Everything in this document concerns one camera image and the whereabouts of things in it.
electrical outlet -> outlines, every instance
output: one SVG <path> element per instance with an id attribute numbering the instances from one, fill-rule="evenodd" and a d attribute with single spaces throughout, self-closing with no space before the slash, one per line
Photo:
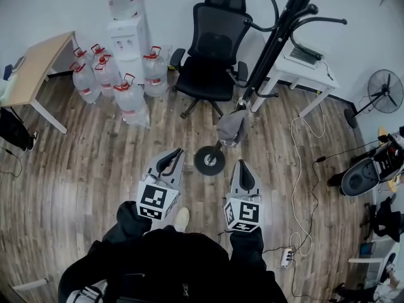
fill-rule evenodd
<path id="1" fill-rule="evenodd" d="M 292 248 L 284 249 L 282 260 L 280 261 L 280 265 L 283 267 L 288 267 L 291 264 L 291 261 L 287 260 L 287 259 L 292 259 L 292 258 L 293 258 Z"/>

office chair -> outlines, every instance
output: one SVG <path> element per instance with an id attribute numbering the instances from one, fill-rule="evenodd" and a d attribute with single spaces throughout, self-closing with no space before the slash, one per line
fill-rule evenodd
<path id="1" fill-rule="evenodd" d="M 205 0 L 194 6 L 190 57 L 181 66 L 185 49 L 177 49 L 170 60 L 180 74 L 174 88 L 195 98 L 181 114 L 183 119 L 200 100 L 209 101 L 223 115 L 216 102 L 230 101 L 233 97 L 234 82 L 227 71 L 233 72 L 237 50 L 249 29 L 245 19 L 253 20 L 246 13 L 246 0 Z M 239 62 L 237 79 L 246 81 L 247 76 L 247 65 Z"/>
<path id="2" fill-rule="evenodd" d="M 376 213 L 376 205 L 370 206 L 369 203 L 365 204 L 366 208 L 370 208 L 370 219 L 360 224 L 360 227 L 371 224 L 368 235 L 365 237 L 367 240 L 373 231 L 379 237 L 388 235 L 395 242 L 400 242 L 400 235 L 404 233 L 404 215 L 401 212 L 391 212 L 391 204 L 394 202 L 396 194 L 392 198 L 388 197 L 380 203 L 380 209 Z M 380 229 L 380 225 L 385 226 L 385 229 Z"/>

